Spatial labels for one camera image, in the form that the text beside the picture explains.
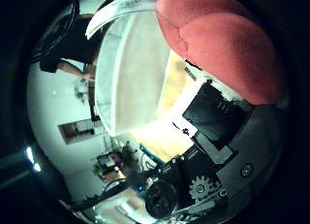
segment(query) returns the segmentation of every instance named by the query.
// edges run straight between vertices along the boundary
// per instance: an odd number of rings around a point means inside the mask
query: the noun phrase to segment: bright light
[[[35,161],[33,159],[32,149],[29,146],[27,147],[26,152],[27,152],[28,159],[30,160],[32,164],[34,164]]]
[[[40,172],[41,171],[41,167],[38,163],[35,163],[34,166],[33,166],[34,170],[36,170],[37,172]]]

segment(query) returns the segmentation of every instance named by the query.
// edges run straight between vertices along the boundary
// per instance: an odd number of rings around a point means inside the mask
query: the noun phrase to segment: red fabric
[[[158,0],[158,20],[170,47],[253,105],[286,93],[272,43],[235,0]]]

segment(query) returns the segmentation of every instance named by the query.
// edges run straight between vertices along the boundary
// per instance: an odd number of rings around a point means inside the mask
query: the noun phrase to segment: gear
[[[196,179],[192,180],[192,184],[190,185],[190,194],[198,202],[217,191],[219,187],[220,183],[218,181],[213,182],[207,176],[201,176],[201,178],[197,176]]]

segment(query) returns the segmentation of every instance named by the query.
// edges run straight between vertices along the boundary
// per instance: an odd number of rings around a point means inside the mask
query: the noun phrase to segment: screw
[[[221,189],[219,192],[220,197],[226,197],[227,196],[227,191],[225,189]]]
[[[245,164],[241,169],[242,177],[249,177],[254,172],[254,165],[251,163]]]
[[[204,186],[203,185],[198,185],[197,186],[197,189],[196,189],[199,193],[203,192],[204,191]]]

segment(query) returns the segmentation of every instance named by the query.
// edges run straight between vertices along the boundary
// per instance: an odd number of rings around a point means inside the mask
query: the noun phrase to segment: wall
[[[94,13],[105,0],[79,0],[80,13]],[[68,14],[70,8],[61,16]],[[31,67],[27,85],[28,113],[34,134],[46,156],[64,176],[74,200],[93,196],[102,189],[102,182],[93,176],[90,161],[106,148],[103,135],[66,145],[58,125],[90,118],[87,103],[75,96],[77,77],[57,71],[55,74]]]

